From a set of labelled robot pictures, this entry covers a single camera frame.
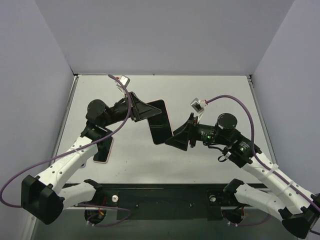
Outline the black phone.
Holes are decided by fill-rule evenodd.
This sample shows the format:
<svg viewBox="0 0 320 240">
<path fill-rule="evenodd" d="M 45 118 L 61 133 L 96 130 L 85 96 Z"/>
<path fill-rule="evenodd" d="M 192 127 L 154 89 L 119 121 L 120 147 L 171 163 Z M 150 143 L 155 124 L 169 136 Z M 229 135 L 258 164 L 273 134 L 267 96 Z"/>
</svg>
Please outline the black phone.
<svg viewBox="0 0 320 240">
<path fill-rule="evenodd" d="M 147 119 L 152 141 L 155 145 L 164 144 L 173 136 L 165 101 L 163 99 L 148 102 L 149 105 L 161 110 L 161 113 Z"/>
</svg>

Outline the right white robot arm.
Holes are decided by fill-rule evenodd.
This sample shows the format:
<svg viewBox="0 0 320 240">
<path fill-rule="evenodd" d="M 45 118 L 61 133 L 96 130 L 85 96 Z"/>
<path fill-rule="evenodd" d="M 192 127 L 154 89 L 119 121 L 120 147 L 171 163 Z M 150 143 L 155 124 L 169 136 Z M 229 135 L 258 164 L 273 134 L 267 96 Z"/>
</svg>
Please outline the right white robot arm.
<svg viewBox="0 0 320 240">
<path fill-rule="evenodd" d="M 223 145 L 221 152 L 225 160 L 253 175 L 270 190 L 266 193 L 233 179 L 223 190 L 224 201 L 259 209 L 278 219 L 295 237 L 305 239 L 320 218 L 320 195 L 290 179 L 252 140 L 236 129 L 237 123 L 230 113 L 219 115 L 214 126 L 200 124 L 191 114 L 165 144 L 183 151 L 194 147 L 197 141 L 209 148 Z"/>
</svg>

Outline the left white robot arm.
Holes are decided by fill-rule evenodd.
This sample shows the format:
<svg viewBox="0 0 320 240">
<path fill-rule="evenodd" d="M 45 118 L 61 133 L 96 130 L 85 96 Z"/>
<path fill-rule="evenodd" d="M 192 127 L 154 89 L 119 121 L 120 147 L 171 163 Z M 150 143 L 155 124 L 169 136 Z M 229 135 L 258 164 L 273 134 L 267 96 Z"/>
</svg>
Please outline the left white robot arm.
<svg viewBox="0 0 320 240">
<path fill-rule="evenodd" d="M 86 126 L 72 147 L 37 176 L 26 176 L 21 183 L 21 207 L 41 220 L 53 223 L 63 210 L 77 204 L 92 206 L 105 203 L 103 187 L 92 179 L 64 187 L 71 176 L 89 158 L 105 162 L 113 143 L 113 131 L 107 127 L 128 119 L 135 122 L 160 115 L 162 110 L 141 101 L 134 92 L 107 106 L 102 100 L 92 100 L 87 107 Z"/>
</svg>

